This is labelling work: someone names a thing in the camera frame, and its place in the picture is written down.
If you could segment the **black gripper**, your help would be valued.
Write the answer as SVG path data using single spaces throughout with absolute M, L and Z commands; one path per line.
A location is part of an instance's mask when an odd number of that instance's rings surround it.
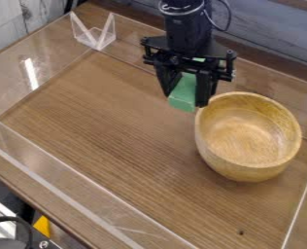
M 182 72 L 196 73 L 195 104 L 206 107 L 216 94 L 219 80 L 232 79 L 236 54 L 214 38 L 214 30 L 227 32 L 231 27 L 231 5 L 227 25 L 222 27 L 212 17 L 211 3 L 160 3 L 166 34 L 143 37 L 143 61 L 156 71 L 160 87 L 170 96 L 182 78 Z

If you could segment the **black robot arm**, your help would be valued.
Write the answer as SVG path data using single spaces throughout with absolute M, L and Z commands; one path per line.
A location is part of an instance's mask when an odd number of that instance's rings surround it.
M 224 47 L 212 34 L 231 27 L 231 5 L 227 25 L 220 27 L 212 17 L 212 0 L 162 0 L 166 34 L 143 37 L 143 63 L 154 67 L 168 103 L 192 112 L 208 105 L 219 81 L 231 82 L 236 52 Z

